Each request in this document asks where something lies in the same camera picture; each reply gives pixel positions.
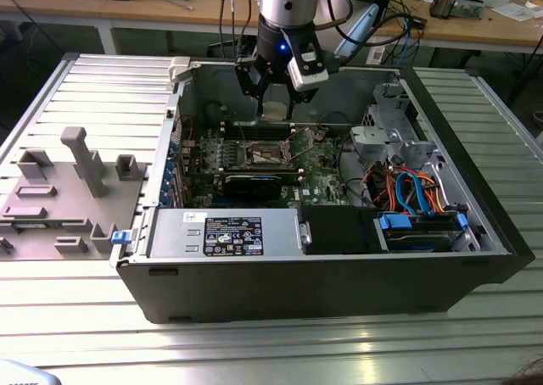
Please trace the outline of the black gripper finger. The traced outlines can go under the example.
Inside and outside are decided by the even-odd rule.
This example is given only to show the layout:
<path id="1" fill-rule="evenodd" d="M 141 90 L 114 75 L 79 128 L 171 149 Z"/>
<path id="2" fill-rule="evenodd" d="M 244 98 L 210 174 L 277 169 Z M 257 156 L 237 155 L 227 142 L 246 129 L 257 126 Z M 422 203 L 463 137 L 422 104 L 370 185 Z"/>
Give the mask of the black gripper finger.
<path id="1" fill-rule="evenodd" d="M 298 92 L 294 89 L 292 84 L 287 84 L 287 90 L 289 95 L 287 120 L 291 120 L 293 117 L 294 106 L 299 103 L 309 103 L 317 93 L 317 89 L 313 88 L 307 91 Z"/>
<path id="2" fill-rule="evenodd" d="M 256 115 L 263 115 L 263 97 L 272 81 L 272 68 L 261 56 L 237 58 L 235 73 L 242 92 L 256 99 Z"/>

